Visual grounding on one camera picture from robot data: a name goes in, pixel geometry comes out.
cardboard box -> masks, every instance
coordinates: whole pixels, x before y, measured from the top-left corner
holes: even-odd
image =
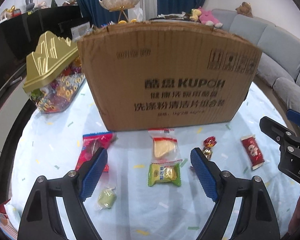
[[[195,23],[112,25],[78,41],[83,71],[108,130],[230,121],[261,50]]]

blue textured pad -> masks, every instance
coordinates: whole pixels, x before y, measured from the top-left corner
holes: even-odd
[[[300,113],[289,109],[286,113],[286,116],[289,121],[294,122],[297,126],[300,127]]]
[[[79,195],[79,198],[82,201],[85,201],[86,198],[91,197],[96,185],[101,177],[104,167],[108,161],[107,150],[103,149],[99,157],[96,159],[94,164],[91,166],[91,169],[87,175],[82,180],[82,189]]]
[[[190,160],[206,196],[216,202],[218,200],[216,181],[195,149],[191,151]]]

gray sofa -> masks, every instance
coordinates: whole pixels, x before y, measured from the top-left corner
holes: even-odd
[[[264,19],[214,9],[222,29],[249,40],[263,53],[257,76],[271,87],[287,109],[300,112],[300,40]]]

pink plush toy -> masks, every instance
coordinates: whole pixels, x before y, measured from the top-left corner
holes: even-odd
[[[208,26],[214,26],[216,28],[221,28],[223,24],[219,22],[217,18],[215,18],[212,15],[211,11],[206,11],[202,9],[201,7],[198,8],[201,11],[201,16],[199,17],[199,20],[202,24],[208,25]]]

table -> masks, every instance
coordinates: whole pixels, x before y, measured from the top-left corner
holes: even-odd
[[[202,141],[212,135],[218,143],[213,148],[211,160],[221,170],[228,170],[239,178],[260,176],[271,197],[281,235],[286,233],[300,195],[300,185],[278,171],[279,146],[260,131],[259,120],[263,116],[285,125],[271,102],[252,83],[247,99],[231,122],[176,128],[181,156],[188,159],[181,168],[181,187],[170,183],[148,187],[152,150],[148,132],[119,132],[118,139],[108,149],[110,171],[103,173],[92,197],[84,202],[100,236],[104,240],[196,239],[214,203],[205,196],[199,180],[189,169],[190,151],[201,147]],[[65,112],[42,115],[36,110],[18,143],[10,207],[16,208],[21,215],[36,178],[40,175],[47,179],[59,178],[74,169],[81,151],[82,135],[100,131],[106,131],[106,127],[87,83]],[[266,160],[255,171],[251,170],[240,141],[242,136],[249,134],[256,135]],[[112,209],[98,211],[95,208],[98,195],[107,186],[116,187],[117,200]],[[57,202],[66,235],[70,240],[75,239],[63,201],[58,198]],[[232,234],[240,203],[237,198],[224,239],[229,239]],[[15,214],[8,212],[9,217]]]

